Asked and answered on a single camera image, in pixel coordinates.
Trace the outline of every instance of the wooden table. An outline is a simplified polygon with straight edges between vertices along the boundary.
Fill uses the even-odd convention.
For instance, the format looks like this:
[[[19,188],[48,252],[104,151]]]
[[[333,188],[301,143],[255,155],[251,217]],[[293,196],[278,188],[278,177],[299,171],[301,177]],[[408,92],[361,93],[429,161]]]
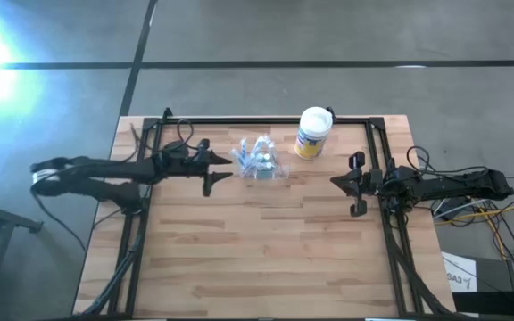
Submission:
[[[140,129],[143,119],[120,119],[113,159],[131,154],[130,124]],[[413,145],[407,117],[385,116],[385,123],[393,157],[398,165],[407,164],[405,153]],[[335,125],[316,160],[294,154],[296,133],[295,125],[195,126],[190,144],[209,138],[213,151],[227,158],[241,138],[254,143],[259,135],[271,136],[291,175],[274,182],[230,177],[218,182],[209,198],[202,197],[199,178],[171,177],[154,186],[134,317],[396,316],[376,198],[368,198],[367,215],[351,218],[353,199],[328,181],[349,170],[348,157],[356,151],[366,153],[364,170],[369,169],[363,127]],[[177,139],[176,127],[165,126],[162,143]],[[213,167],[236,169],[236,164]],[[114,204],[102,203],[96,219],[113,210]],[[75,312],[112,276],[122,224],[121,215],[109,218],[92,233]],[[429,212],[410,213],[408,231],[416,269],[453,309]],[[408,289],[404,286],[410,301]]]

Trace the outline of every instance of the concrete floor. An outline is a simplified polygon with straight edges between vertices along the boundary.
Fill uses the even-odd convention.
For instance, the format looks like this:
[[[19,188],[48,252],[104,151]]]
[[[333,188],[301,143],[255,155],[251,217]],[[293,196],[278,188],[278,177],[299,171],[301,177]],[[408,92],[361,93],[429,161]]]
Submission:
[[[0,0],[0,62],[131,62],[147,0]],[[145,61],[514,59],[514,0],[160,0]],[[0,71],[0,208],[46,221],[17,230],[0,320],[70,314],[84,259],[29,196],[29,165],[105,158],[129,70]],[[142,70],[130,115],[407,114],[440,169],[514,176],[514,67]],[[87,240],[96,202],[44,199]],[[508,216],[514,230],[514,214]],[[443,250],[497,259],[487,226],[437,228]]]

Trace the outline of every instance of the white lid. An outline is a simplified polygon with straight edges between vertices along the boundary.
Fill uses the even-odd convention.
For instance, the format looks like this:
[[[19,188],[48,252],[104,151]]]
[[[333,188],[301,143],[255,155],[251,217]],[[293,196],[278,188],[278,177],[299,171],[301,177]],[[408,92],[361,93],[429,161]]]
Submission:
[[[300,122],[304,134],[324,137],[332,127],[332,114],[322,107],[310,107],[303,112]]]

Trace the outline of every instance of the plastic bag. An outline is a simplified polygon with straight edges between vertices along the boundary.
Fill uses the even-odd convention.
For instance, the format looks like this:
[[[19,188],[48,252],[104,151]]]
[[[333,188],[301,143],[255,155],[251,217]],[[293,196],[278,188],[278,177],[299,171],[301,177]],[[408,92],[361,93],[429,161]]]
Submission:
[[[241,150],[231,150],[239,165],[239,176],[259,180],[289,177],[290,168],[279,163],[275,143],[269,136],[259,136],[252,150],[247,152],[247,139],[240,141]]]

